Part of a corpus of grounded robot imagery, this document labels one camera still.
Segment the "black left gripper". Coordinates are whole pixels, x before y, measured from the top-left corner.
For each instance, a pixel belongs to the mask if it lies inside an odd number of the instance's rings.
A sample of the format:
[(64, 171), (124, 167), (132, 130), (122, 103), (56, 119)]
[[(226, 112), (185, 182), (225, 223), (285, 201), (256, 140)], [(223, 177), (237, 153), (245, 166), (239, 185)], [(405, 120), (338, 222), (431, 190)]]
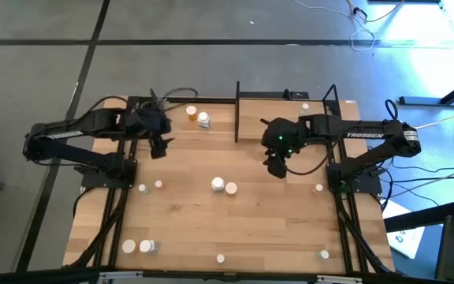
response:
[[(126, 116), (125, 134), (128, 138), (157, 139), (171, 132), (171, 120), (166, 113), (157, 108), (140, 108)], [(159, 143), (151, 145), (151, 158), (160, 159), (166, 156), (166, 145), (173, 137), (159, 138)]]

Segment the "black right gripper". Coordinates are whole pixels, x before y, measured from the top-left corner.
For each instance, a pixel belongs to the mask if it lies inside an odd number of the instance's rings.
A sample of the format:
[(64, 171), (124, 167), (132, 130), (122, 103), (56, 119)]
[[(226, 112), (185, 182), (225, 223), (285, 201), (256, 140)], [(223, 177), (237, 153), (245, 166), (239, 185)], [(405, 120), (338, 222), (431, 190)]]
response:
[(275, 118), (272, 121), (260, 118), (260, 121), (267, 126), (261, 140), (261, 145), (266, 148), (265, 155), (268, 156), (267, 171), (276, 178), (286, 178), (287, 168), (280, 157), (299, 154), (304, 147), (299, 125), (285, 118)]

